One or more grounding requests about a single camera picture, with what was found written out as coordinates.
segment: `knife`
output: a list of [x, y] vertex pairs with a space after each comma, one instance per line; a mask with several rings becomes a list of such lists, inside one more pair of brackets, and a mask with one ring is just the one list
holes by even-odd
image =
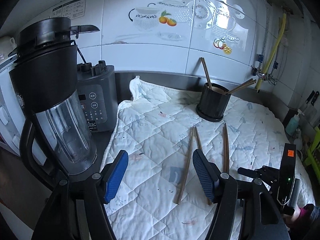
[[311, 100], [311, 98], [315, 95], [315, 91], [313, 90], [310, 95], [308, 96], [307, 100], [303, 103], [303, 105], [300, 107], [300, 110], [303, 112], [307, 109], [308, 103]]
[[311, 100], [310, 106], [306, 109], [306, 112], [304, 113], [306, 120], [310, 123], [311, 120], [315, 117], [317, 110], [314, 107], [314, 104], [319, 96], [319, 91], [315, 93], [313, 96], [313, 99]]

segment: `soap dispenser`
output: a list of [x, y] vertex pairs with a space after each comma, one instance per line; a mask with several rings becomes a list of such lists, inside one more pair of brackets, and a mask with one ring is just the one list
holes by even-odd
[[299, 114], [304, 115], [304, 113], [298, 109], [298, 114], [295, 114], [294, 117], [292, 117], [287, 125], [287, 127], [285, 128], [285, 131], [287, 134], [289, 134], [290, 136], [292, 136], [294, 134], [294, 132], [296, 131], [298, 125], [299, 125]]

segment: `quilted mat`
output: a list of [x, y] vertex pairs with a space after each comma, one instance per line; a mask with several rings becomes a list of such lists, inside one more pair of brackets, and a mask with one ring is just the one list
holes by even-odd
[[[132, 100], [118, 107], [118, 119], [105, 150], [101, 170], [120, 150], [129, 164], [116, 197], [105, 205], [118, 240], [205, 239], [216, 205], [208, 205], [192, 162], [180, 205], [175, 204], [186, 162], [191, 127], [199, 131], [205, 156], [220, 170], [223, 164], [223, 125], [227, 123], [230, 174], [238, 167], [279, 168], [288, 140], [281, 122], [266, 107], [231, 96], [222, 122], [196, 114], [201, 93], [175, 90], [141, 81], [130, 82]], [[302, 180], [298, 205], [314, 203], [309, 177], [297, 159]], [[242, 208], [238, 206], [231, 239], [238, 239]]]

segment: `yellow hose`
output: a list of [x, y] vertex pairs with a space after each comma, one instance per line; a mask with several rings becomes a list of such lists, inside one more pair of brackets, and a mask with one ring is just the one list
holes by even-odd
[[[277, 48], [278, 48], [278, 46], [279, 46], [279, 43], [280, 43], [280, 40], [281, 40], [281, 38], [282, 38], [282, 36], [283, 36], [286, 19], [287, 19], [287, 15], [284, 13], [284, 14], [283, 14], [283, 19], [282, 19], [281, 29], [280, 29], [280, 31], [279, 31], [276, 44], [273, 45], [273, 48], [272, 48], [272, 50], [271, 50], [271, 54], [270, 54], [270, 56], [269, 56], [269, 58], [268, 58], [268, 61], [267, 61], [267, 63], [265, 64], [265, 66], [263, 67], [263, 69], [262, 69], [262, 72], [263, 72], [263, 73], [267, 73], [267, 72], [268, 72], [268, 69], [269, 69], [269, 67], [270, 67], [271, 61], [272, 61], [272, 59], [273, 59], [273, 57], [274, 57], [274, 55], [275, 55], [275, 53], [276, 53], [276, 50], [277, 50]], [[262, 84], [262, 79], [259, 79], [258, 82], [257, 82], [257, 85], [256, 85], [256, 90], [259, 91], [259, 89], [260, 89], [260, 87], [261, 87], [261, 84]]]

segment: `chopstick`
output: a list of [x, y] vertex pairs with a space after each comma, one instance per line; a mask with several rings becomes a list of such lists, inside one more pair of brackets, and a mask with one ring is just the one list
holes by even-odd
[[[200, 136], [199, 136], [199, 133], [198, 133], [198, 128], [196, 126], [195, 126], [195, 130], [196, 130], [196, 139], [197, 139], [198, 147], [203, 152], [201, 141], [200, 141]], [[208, 201], [208, 205], [212, 205], [212, 202], [211, 202], [211, 200], [209, 198], [207, 198], [207, 201]]]
[[203, 70], [204, 70], [204, 73], [205, 73], [205, 77], [207, 78], [208, 87], [212, 90], [207, 64], [205, 63], [204, 57], [201, 57], [200, 59], [201, 59], [201, 62], [202, 62], [202, 66], [203, 66]]
[[241, 85], [235, 87], [234, 89], [226, 92], [225, 95], [230, 95], [230, 94], [232, 94], [232, 93], [234, 93], [234, 92], [236, 92], [238, 90], [241, 90], [241, 89], [244, 89], [244, 88], [246, 88], [248, 86], [251, 86], [251, 85], [255, 84], [256, 82], [257, 81], [255, 79], [249, 79], [246, 82], [242, 83]]
[[182, 183], [181, 183], [180, 191], [179, 191], [179, 194], [177, 197], [177, 204], [178, 205], [181, 203], [182, 194], [183, 194], [184, 187], [185, 187], [186, 181], [187, 181], [190, 160], [191, 160], [191, 155], [192, 155], [193, 131], [194, 131], [194, 127], [192, 127], [192, 130], [191, 130], [191, 142], [189, 143], [188, 159], [187, 159], [186, 166], [184, 167], [184, 174], [183, 174], [183, 178], [182, 178]]
[[226, 172], [229, 174], [229, 140], [228, 140], [228, 130], [227, 130], [227, 124], [224, 123], [223, 127], [223, 152], [224, 152], [224, 163], [223, 163], [223, 172]]

